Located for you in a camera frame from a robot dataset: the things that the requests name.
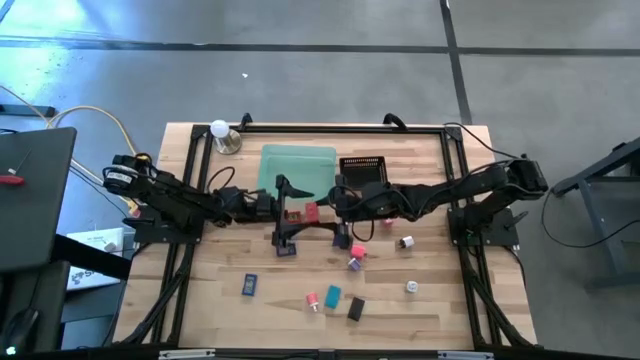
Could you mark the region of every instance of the white ball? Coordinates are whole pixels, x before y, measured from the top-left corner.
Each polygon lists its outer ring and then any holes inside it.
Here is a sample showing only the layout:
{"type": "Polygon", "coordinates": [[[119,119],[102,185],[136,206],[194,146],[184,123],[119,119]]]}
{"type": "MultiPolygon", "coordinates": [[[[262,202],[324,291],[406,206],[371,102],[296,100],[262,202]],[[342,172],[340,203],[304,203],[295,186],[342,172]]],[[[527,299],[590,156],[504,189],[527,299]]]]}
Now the white ball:
{"type": "Polygon", "coordinates": [[[408,281],[407,282],[407,291],[410,293],[416,293],[418,292],[418,283],[415,281],[408,281]]]}
{"type": "Polygon", "coordinates": [[[229,124],[224,120],[216,120],[209,127],[213,136],[223,138],[229,135],[229,124]]]}

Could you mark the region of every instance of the black mesh basket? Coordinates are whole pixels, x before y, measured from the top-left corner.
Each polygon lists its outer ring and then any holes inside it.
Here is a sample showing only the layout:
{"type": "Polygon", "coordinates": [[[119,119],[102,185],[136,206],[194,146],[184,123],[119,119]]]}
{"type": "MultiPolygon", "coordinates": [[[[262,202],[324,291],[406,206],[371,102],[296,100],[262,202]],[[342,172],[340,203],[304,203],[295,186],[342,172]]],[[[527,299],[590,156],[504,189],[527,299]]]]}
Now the black mesh basket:
{"type": "Polygon", "coordinates": [[[384,156],[340,158],[340,173],[347,178],[347,185],[356,190],[366,183],[387,182],[384,156]]]}

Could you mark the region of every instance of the desk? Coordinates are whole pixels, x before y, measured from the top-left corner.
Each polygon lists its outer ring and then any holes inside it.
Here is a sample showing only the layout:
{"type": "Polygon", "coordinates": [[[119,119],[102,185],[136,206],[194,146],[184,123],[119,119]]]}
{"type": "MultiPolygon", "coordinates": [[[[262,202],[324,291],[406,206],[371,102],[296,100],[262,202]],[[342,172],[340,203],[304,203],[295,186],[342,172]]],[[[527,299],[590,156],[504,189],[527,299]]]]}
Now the desk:
{"type": "MultiPolygon", "coordinates": [[[[157,164],[160,169],[178,176],[183,173],[192,125],[167,125],[157,164]]],[[[470,129],[490,143],[486,127],[470,129]]],[[[464,143],[469,168],[493,161],[493,154],[467,134],[464,143]]],[[[416,134],[243,134],[237,154],[213,152],[209,174],[232,165],[236,176],[231,184],[255,189],[265,144],[332,146],[338,157],[384,155],[391,182],[445,180],[440,141],[416,134]]],[[[199,172],[201,157],[200,150],[194,174],[199,172]]],[[[214,186],[226,180],[220,178],[214,186]]],[[[304,184],[293,185],[304,189],[304,184]]],[[[321,211],[321,220],[333,219],[327,211],[321,211]]],[[[377,227],[373,240],[365,245],[369,255],[364,270],[357,273],[347,270],[347,252],[332,248],[332,236],[323,230],[301,233],[296,257],[277,258],[269,242],[272,224],[233,224],[226,229],[207,224],[195,251],[180,346],[471,349],[460,263],[457,250],[450,245],[445,212],[446,206],[441,206],[416,223],[396,220],[388,231],[377,227]],[[396,249],[395,241],[407,235],[416,241],[413,248],[396,249]],[[258,275],[255,297],[241,295],[246,273],[258,275]],[[420,284],[417,294],[404,291],[408,280],[420,284]],[[314,314],[304,296],[316,291],[323,303],[330,284],[342,288],[337,309],[314,314]],[[366,300],[359,322],[346,317],[354,296],[366,300]]],[[[356,231],[366,236],[368,226],[358,224],[356,231]]],[[[133,261],[114,340],[129,335],[156,300],[167,249],[168,245],[151,245],[133,261]]],[[[502,248],[487,248],[486,252],[496,301],[518,330],[535,343],[518,264],[502,248]]],[[[165,317],[165,337],[173,306],[169,304],[165,317]]],[[[479,309],[488,339],[486,315],[482,306],[479,309]]]]}

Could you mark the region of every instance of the wooden table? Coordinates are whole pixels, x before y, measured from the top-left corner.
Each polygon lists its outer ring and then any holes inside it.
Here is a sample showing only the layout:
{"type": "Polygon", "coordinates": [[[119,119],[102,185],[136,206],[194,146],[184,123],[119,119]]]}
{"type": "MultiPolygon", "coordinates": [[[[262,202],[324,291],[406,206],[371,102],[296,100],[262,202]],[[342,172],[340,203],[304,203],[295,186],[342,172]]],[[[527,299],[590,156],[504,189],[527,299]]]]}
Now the wooden table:
{"type": "MultiPolygon", "coordinates": [[[[160,169],[181,176],[192,125],[167,125],[157,164],[160,169]]],[[[490,144],[487,127],[469,128],[490,144]]],[[[489,150],[464,135],[470,169],[494,160],[489,150]]],[[[209,174],[233,165],[236,176],[231,184],[255,189],[265,144],[331,146],[338,157],[384,155],[391,182],[445,180],[440,142],[433,135],[243,134],[237,154],[224,156],[214,151],[209,174]]],[[[201,153],[195,164],[200,164],[201,153]]],[[[455,151],[452,156],[457,166],[455,151]]],[[[194,179],[198,173],[196,165],[194,179]]],[[[221,186],[224,178],[216,179],[214,186],[221,186]]],[[[293,185],[304,189],[303,184],[293,185]]],[[[471,349],[460,263],[457,250],[450,245],[446,208],[441,206],[416,223],[396,220],[390,230],[378,226],[373,240],[365,245],[368,257],[360,272],[347,270],[348,253],[331,247],[332,235],[325,230],[301,233],[298,255],[278,258],[269,241],[273,224],[233,224],[226,229],[207,224],[195,252],[180,346],[471,349]],[[413,248],[396,249],[395,242],[407,235],[416,241],[413,248]],[[241,295],[246,273],[258,275],[254,297],[241,295]],[[419,283],[418,293],[405,292],[408,280],[419,283]],[[320,312],[313,313],[305,295],[317,292],[322,304],[329,285],[342,288],[337,309],[321,306],[320,312]],[[354,296],[366,300],[359,322],[346,317],[354,296]]],[[[321,211],[323,221],[333,219],[327,210],[321,211]]],[[[356,231],[366,236],[368,226],[358,224],[356,231]]],[[[167,248],[152,245],[133,261],[115,339],[130,334],[156,300],[167,248]]],[[[497,303],[517,329],[535,342],[518,264],[502,248],[490,247],[486,252],[497,303]]],[[[170,329],[173,301],[168,306],[164,336],[170,329]]],[[[479,310],[483,333],[489,339],[482,305],[479,310]]]]}

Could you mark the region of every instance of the tiled floor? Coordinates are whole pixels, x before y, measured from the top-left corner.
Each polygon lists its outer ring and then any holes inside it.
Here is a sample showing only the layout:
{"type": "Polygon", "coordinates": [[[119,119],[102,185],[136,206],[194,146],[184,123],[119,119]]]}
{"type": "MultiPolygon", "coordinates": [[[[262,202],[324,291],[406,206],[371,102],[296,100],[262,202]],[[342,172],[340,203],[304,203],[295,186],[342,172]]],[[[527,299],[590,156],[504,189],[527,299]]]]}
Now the tiled floor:
{"type": "MultiPolygon", "coordinates": [[[[633,0],[451,0],[450,6],[459,46],[640,49],[640,3],[633,0]]],[[[424,49],[66,50],[11,47],[6,41],[51,37],[444,47],[438,0],[15,0],[0,23],[0,83],[37,104],[103,107],[123,121],[138,149],[152,154],[166,122],[239,120],[247,111],[260,122],[379,123],[387,112],[407,123],[460,120],[449,55],[420,53],[424,49]]],[[[461,55],[473,123],[489,125],[497,148],[539,160],[550,183],[577,172],[640,134],[639,58],[602,55],[461,55]]],[[[0,103],[8,101],[0,94],[0,103]]],[[[0,121],[16,129],[42,127],[39,120],[0,121]]],[[[65,124],[78,128],[75,155],[95,171],[113,154],[127,152],[119,131],[99,114],[78,112],[65,124]]],[[[603,249],[567,249],[546,239],[539,226],[541,202],[514,208],[529,211],[519,233],[540,343],[640,357],[640,291],[587,293],[583,284],[607,271],[603,249]]],[[[575,196],[551,200],[549,214],[557,237],[594,240],[575,196]],[[575,218],[582,223],[570,224],[575,218]]],[[[70,177],[59,232],[118,226],[118,215],[70,177]]],[[[65,315],[108,315],[118,290],[75,297],[65,315]],[[88,298],[103,295],[111,300],[102,307],[87,305],[95,303],[88,298]]],[[[74,334],[86,333],[83,326],[108,326],[103,320],[68,326],[65,346],[96,344],[74,334]]]]}

